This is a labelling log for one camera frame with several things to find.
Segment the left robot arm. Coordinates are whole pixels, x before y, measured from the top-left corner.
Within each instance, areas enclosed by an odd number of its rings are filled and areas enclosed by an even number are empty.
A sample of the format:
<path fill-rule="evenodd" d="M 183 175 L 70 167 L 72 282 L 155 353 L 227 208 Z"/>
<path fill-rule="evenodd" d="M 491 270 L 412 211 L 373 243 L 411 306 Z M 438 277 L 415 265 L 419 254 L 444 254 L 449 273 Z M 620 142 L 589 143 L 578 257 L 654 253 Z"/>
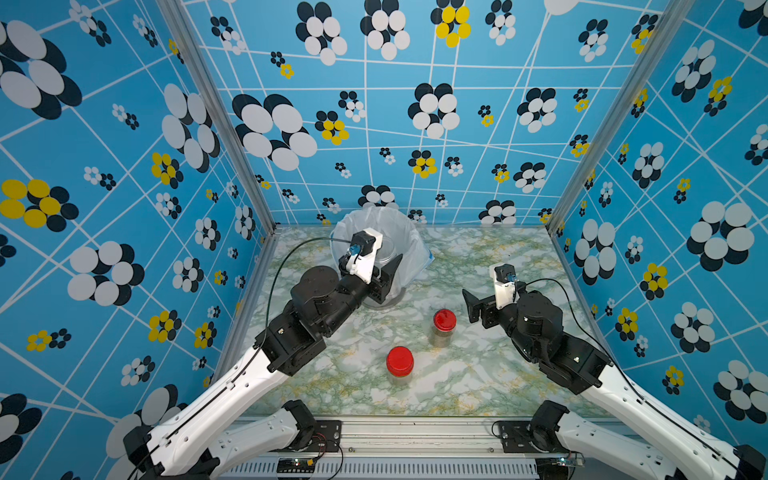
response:
<path fill-rule="evenodd" d="M 156 427 L 136 427 L 126 434 L 123 443 L 132 465 L 126 478 L 217 479 L 265 453 L 303 449 L 316 421 L 300 400 L 245 426 L 233 423 L 322 353 L 327 339 L 365 299 L 382 302 L 401 261 L 395 256 L 378 268 L 372 256 L 365 256 L 352 259 L 353 272 L 328 266 L 307 270 L 254 348 L 208 391 Z"/>

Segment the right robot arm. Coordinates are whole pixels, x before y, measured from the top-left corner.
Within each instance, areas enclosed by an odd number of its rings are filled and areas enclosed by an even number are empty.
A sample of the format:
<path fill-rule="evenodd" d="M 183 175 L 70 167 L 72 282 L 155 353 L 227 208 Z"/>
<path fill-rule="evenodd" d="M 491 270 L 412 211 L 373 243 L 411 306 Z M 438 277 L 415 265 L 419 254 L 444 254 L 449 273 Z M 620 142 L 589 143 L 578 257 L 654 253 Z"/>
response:
<path fill-rule="evenodd" d="M 471 322 L 499 326 L 520 355 L 549 380 L 629 427 L 631 439 L 545 401 L 528 430 L 537 450 L 592 457 L 635 479 L 763 479 L 765 456 L 696 427 L 629 380 L 609 356 L 563 329 L 562 310 L 538 291 L 499 301 L 462 296 Z"/>

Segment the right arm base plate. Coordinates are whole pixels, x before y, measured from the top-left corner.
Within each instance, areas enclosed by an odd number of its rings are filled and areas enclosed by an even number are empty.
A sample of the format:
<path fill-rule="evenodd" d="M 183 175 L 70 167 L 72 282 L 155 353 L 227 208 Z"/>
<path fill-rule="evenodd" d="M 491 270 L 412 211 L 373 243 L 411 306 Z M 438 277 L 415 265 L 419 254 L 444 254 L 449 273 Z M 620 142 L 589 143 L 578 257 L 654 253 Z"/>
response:
<path fill-rule="evenodd" d="M 491 426 L 505 453 L 570 453 L 556 432 L 555 426 L 532 426 L 528 421 L 495 421 Z"/>

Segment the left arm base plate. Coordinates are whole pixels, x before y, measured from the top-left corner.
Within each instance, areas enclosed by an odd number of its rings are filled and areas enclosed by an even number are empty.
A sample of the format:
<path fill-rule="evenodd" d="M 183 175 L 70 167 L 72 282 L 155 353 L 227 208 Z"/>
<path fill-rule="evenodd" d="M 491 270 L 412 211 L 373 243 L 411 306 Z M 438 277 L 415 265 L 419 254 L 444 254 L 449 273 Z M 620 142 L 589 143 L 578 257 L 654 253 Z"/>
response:
<path fill-rule="evenodd" d="M 286 447 L 290 451 L 314 453 L 339 451 L 338 442 L 342 437 L 341 420 L 317 420 L 313 427 L 301 429 L 296 438 Z"/>

